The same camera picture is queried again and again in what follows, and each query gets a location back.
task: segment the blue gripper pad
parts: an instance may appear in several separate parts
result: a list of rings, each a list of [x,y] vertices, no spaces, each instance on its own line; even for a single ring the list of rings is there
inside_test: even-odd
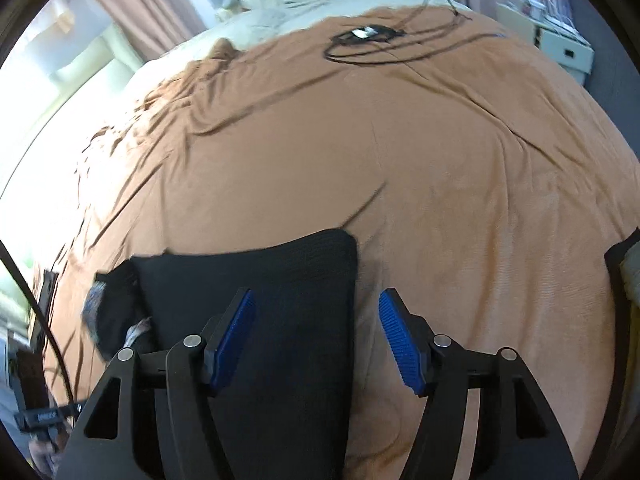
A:
[[[255,314],[254,294],[248,290],[231,323],[229,323],[222,341],[216,348],[213,359],[213,375],[209,382],[209,386],[214,392],[218,393],[229,386],[236,372],[242,348],[254,323]]]
[[[411,331],[402,318],[403,314],[405,317],[410,314],[404,304],[398,304],[387,290],[380,294],[378,311],[386,340],[389,341],[402,380],[416,395],[420,396],[427,387],[420,360],[427,357],[420,355]]]

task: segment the white nightstand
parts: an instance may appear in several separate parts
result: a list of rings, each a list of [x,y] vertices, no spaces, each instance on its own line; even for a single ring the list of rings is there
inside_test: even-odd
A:
[[[497,19],[523,40],[533,43],[560,64],[578,83],[584,85],[593,64],[593,49],[586,41],[576,41],[570,37],[569,32],[551,23],[533,20],[503,4],[497,6]]]

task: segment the drawer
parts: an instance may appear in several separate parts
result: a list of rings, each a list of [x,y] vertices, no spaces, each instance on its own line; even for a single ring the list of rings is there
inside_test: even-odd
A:
[[[580,72],[591,73],[593,49],[560,36],[551,30],[540,28],[539,49],[555,62]]]

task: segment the folded black clothing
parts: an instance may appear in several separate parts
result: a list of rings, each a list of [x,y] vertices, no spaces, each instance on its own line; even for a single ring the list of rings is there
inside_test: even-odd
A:
[[[107,274],[96,273],[84,302],[82,320],[105,361],[124,346],[141,354],[158,351],[138,272],[129,260]]]
[[[199,333],[238,288],[254,292],[256,319],[238,368],[210,402],[236,478],[340,478],[353,375],[354,239],[326,230],[263,250],[130,261],[160,349]],[[156,412],[166,409],[162,395]],[[158,415],[158,435],[170,432],[161,427],[167,418]]]

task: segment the black fabric edge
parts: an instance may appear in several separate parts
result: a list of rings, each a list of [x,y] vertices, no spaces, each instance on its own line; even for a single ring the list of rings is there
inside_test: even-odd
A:
[[[638,242],[640,242],[640,229],[636,228],[629,238],[615,244],[604,254],[615,304],[616,346],[614,350],[613,380],[600,431],[591,451],[589,461],[582,473],[582,480],[591,480],[596,477],[602,478],[598,473],[606,464],[620,415],[620,403],[622,402],[625,387],[626,362],[629,355],[629,311],[631,309],[631,302],[626,297],[625,284],[620,273],[620,264],[624,260],[626,252]]]

